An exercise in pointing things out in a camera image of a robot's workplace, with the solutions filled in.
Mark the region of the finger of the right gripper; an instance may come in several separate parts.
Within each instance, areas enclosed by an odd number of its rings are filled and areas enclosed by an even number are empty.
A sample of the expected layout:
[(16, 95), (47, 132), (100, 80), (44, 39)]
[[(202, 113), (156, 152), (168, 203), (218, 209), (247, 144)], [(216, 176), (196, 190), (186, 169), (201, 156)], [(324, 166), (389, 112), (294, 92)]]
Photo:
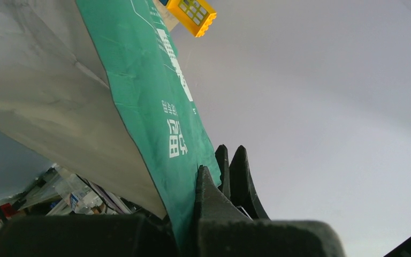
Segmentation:
[(269, 216), (262, 206), (250, 173), (247, 149), (239, 146), (230, 164), (231, 202), (251, 219)]
[(219, 145), (215, 151), (215, 158), (220, 169), (220, 185), (218, 189), (230, 200), (230, 164), (228, 150), (225, 145)]

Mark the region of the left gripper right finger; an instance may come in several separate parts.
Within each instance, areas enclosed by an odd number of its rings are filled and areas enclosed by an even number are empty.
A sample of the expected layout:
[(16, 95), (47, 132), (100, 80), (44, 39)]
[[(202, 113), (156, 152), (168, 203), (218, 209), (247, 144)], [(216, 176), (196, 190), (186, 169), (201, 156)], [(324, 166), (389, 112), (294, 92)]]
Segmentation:
[(320, 221), (252, 220), (215, 186), (200, 166), (194, 228), (198, 256), (345, 256), (337, 233)]

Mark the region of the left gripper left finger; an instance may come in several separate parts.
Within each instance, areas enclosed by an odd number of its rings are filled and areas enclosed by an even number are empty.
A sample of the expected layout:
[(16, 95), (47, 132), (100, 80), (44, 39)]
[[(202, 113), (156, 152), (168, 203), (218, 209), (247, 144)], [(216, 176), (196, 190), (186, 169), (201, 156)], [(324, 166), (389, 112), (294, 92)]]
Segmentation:
[(0, 256), (178, 256), (143, 214), (26, 216), (0, 229)]

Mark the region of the green dog food bag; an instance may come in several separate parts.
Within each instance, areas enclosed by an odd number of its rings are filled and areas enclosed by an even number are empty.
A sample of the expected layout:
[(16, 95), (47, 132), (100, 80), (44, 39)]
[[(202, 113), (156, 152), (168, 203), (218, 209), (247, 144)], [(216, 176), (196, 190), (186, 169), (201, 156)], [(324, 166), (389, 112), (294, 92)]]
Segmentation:
[(0, 131), (194, 240), (215, 151), (153, 1), (0, 1)]

